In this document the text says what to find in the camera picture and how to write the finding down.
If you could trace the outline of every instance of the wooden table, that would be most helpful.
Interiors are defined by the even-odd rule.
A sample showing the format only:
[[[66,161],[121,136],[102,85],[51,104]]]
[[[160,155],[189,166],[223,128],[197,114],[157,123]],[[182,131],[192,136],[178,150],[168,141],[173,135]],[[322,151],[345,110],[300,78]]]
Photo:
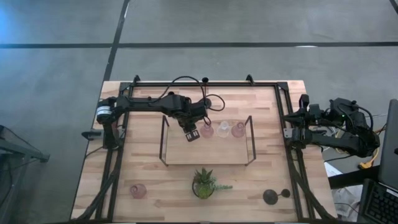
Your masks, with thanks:
[[[101,98],[117,96],[119,84],[105,82]],[[304,82],[288,81],[288,84],[294,110],[297,110],[300,95],[305,93]],[[163,91],[163,87],[135,87],[133,96],[156,97]],[[189,96],[192,101],[201,99],[198,87],[172,87],[170,91]],[[262,193],[267,189],[276,192],[291,190],[274,89],[255,86],[209,87],[208,94],[212,93],[220,95],[226,102],[222,112],[209,111],[213,122],[226,118],[246,120],[249,115],[252,116],[257,159],[247,167],[205,165],[207,169],[214,170],[219,184],[232,185],[233,189],[215,192],[209,199],[200,200],[192,193],[191,184],[195,169],[201,169],[201,165],[166,167],[159,160],[162,114],[130,113],[114,211],[115,222],[296,221],[292,197],[280,197],[276,205],[267,205],[262,199]],[[213,105],[220,107],[221,101],[214,99]],[[98,123],[94,123],[93,127],[101,129]],[[101,144],[102,140],[90,142],[87,153]],[[319,147],[308,147],[303,153],[312,192],[328,212],[336,216]],[[101,149],[85,160],[72,218],[79,216],[98,193],[105,157],[106,151]],[[133,199],[129,189],[134,184],[146,186],[145,198]],[[307,217],[301,191],[300,198]],[[108,210],[108,200],[109,195],[105,198],[104,211]]]

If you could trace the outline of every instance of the gray floor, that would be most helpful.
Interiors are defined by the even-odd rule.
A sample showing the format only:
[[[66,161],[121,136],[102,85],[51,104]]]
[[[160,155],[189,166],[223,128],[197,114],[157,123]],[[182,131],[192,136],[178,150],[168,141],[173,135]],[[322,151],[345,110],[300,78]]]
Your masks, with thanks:
[[[123,0],[0,2],[0,44],[111,43]],[[388,0],[137,0],[121,42],[398,41]],[[51,153],[29,165],[13,223],[68,219],[110,49],[0,49],[0,123]],[[373,114],[397,98],[396,47],[119,49],[111,80],[305,80],[313,103],[357,100]],[[381,127],[386,117],[376,118]],[[333,150],[325,159],[340,156]],[[335,161],[343,172],[352,158]]]

